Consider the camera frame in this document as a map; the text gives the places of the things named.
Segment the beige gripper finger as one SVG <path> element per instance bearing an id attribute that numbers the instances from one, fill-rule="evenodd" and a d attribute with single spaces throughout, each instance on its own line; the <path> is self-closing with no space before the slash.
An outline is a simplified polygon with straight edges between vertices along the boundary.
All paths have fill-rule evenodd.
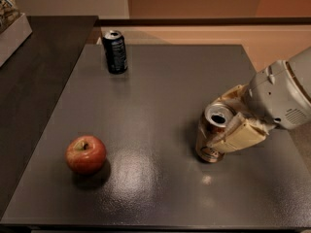
<path id="1" fill-rule="evenodd" d="M 275 124 L 238 113 L 225 130 L 207 142 L 207 147 L 221 153 L 243 150 L 266 139 Z"/>
<path id="2" fill-rule="evenodd" d="M 212 103 L 213 114 L 219 116 L 235 116 L 241 113 L 245 116 L 252 116 L 253 113 L 245 99 L 247 91 L 248 86 L 246 84 L 239 84 L 222 94 Z"/>

